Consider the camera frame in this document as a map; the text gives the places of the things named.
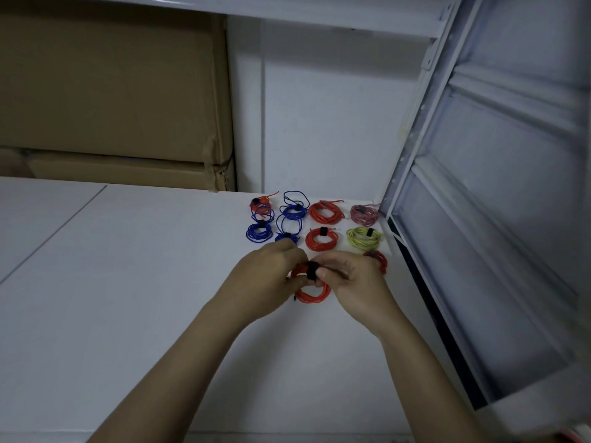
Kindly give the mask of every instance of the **white wall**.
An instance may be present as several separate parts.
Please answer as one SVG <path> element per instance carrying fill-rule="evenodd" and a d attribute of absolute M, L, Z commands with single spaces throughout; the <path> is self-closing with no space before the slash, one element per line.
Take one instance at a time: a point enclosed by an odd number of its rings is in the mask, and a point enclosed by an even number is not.
<path fill-rule="evenodd" d="M 379 197 L 426 49 L 408 36 L 231 17 L 239 190 Z"/>

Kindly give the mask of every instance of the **black velcro strap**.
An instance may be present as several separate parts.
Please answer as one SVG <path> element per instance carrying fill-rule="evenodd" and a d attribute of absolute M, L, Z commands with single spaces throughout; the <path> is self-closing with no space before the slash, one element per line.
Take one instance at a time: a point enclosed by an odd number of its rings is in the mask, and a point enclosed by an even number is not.
<path fill-rule="evenodd" d="M 308 261 L 308 270 L 306 271 L 306 276 L 308 280 L 316 281 L 316 269 L 320 267 L 316 261 Z"/>

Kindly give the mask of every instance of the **hand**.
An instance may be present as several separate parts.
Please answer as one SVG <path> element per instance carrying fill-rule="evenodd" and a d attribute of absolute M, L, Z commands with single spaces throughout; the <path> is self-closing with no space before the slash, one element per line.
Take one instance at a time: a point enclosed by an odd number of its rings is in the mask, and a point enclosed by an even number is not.
<path fill-rule="evenodd" d="M 285 279 L 296 265 L 307 260 L 306 253 L 291 239 L 263 245 L 238 262 L 210 303 L 247 326 L 275 311 L 298 289 L 313 284 L 306 275 Z"/>
<path fill-rule="evenodd" d="M 402 314 L 373 258 L 333 250 L 314 261 L 323 266 L 316 276 L 332 288 L 344 310 L 372 334 L 380 337 L 384 326 Z"/>

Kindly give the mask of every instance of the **yellow-green wire coil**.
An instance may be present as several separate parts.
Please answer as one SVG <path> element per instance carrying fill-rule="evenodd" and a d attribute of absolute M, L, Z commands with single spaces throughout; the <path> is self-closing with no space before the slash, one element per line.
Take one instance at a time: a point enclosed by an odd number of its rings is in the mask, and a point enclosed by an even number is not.
<path fill-rule="evenodd" d="M 375 250 L 380 246 L 380 239 L 382 234 L 374 230 L 371 236 L 368 236 L 368 230 L 365 227 L 357 227 L 356 229 L 347 230 L 347 241 L 353 247 L 365 250 Z"/>

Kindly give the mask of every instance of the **blue wire coil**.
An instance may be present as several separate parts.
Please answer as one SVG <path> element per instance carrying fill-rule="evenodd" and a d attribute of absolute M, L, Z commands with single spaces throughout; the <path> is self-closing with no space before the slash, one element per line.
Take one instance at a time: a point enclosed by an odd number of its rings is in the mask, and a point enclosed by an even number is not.
<path fill-rule="evenodd" d="M 304 199 L 306 199 L 306 202 L 302 200 L 293 200 L 287 196 L 287 193 L 301 194 L 304 197 Z M 306 197 L 306 194 L 302 193 L 301 191 L 284 192 L 283 201 L 286 204 L 281 206 L 279 208 L 279 211 L 282 212 L 283 215 L 291 221 L 302 220 L 308 213 L 308 208 L 310 208 L 310 201 Z"/>
<path fill-rule="evenodd" d="M 301 219 L 297 220 L 297 223 L 300 227 L 300 229 L 297 231 L 297 233 L 290 233 L 288 231 L 283 230 L 283 223 L 284 223 L 285 219 L 289 219 L 289 218 L 284 214 L 280 214 L 277 216 L 277 220 L 275 221 L 275 224 L 277 225 L 278 233 L 277 233 L 277 236 L 275 237 L 275 242 L 277 242 L 278 240 L 283 239 L 283 238 L 289 238 L 294 242 L 294 244 L 297 244 L 297 242 L 300 239 L 300 237 L 298 235 L 301 232 L 301 226 L 302 226 Z"/>
<path fill-rule="evenodd" d="M 269 241 L 273 236 L 271 223 L 273 222 L 273 219 L 275 219 L 275 211 L 273 211 L 272 208 L 269 208 L 269 213 L 257 213 L 262 206 L 263 205 L 260 204 L 251 214 L 251 218 L 255 221 L 255 224 L 251 224 L 247 228 L 246 236 L 250 242 L 263 243 Z"/>

